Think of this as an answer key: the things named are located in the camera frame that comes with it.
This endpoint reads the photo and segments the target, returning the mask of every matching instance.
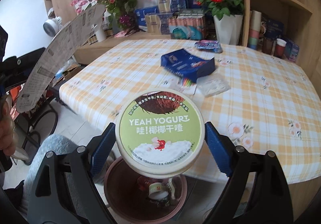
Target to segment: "tiled floor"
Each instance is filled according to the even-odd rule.
[[[80,116],[74,114],[66,107],[59,103],[52,101],[51,103],[59,114],[59,120],[55,133],[62,134],[70,138],[78,145],[87,145],[92,137],[100,135],[101,131],[94,129],[88,122]],[[46,115],[37,125],[36,130],[42,137],[48,136],[53,125],[54,115]],[[113,147],[113,152],[116,157],[120,156],[117,146]],[[6,172],[4,180],[4,189],[16,187],[21,180],[23,180],[28,172],[29,167],[22,161],[18,161],[17,165]],[[104,189],[101,185],[96,185],[99,194],[101,195],[105,204],[107,204]],[[211,209],[219,195],[223,191],[224,184],[209,183],[204,181],[197,181],[196,185],[187,200],[180,217],[174,220],[164,222],[166,224],[198,224],[203,222],[204,214]],[[119,224],[129,224],[129,221],[123,220],[117,216],[115,212],[109,208],[111,214]]]

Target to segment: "yogurt container lid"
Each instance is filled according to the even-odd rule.
[[[205,126],[197,106],[178,91],[141,92],[123,106],[116,141],[127,164],[139,174],[169,178],[190,168],[203,146]]]

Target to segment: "checkered tablecloth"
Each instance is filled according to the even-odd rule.
[[[204,98],[191,96],[204,121],[248,151],[277,154],[288,183],[321,175],[321,101],[303,70],[290,62],[240,46],[214,54],[188,40],[125,41],[88,65],[60,88],[61,99],[100,130],[115,121],[122,105],[171,75],[161,55],[185,48],[204,59],[215,57],[217,71],[231,89]],[[187,175],[225,181],[207,147]]]

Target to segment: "pink trash can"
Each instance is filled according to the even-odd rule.
[[[139,190],[137,179],[140,176],[122,157],[113,162],[105,175],[105,196],[110,207],[120,217],[136,224],[158,224],[169,220],[179,212],[187,196],[185,176],[173,177],[176,200],[172,205],[164,208],[159,208],[146,199],[148,190]]]

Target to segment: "wooden counter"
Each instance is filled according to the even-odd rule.
[[[151,35],[147,32],[137,32],[128,37],[115,38],[114,36],[108,37],[102,42],[96,42],[93,44],[85,44],[80,47],[74,56],[78,63],[80,64],[90,64],[92,61],[96,60],[99,56],[103,55],[105,52],[109,51],[111,48],[122,43],[126,40],[140,40],[140,39],[170,39],[170,35]]]

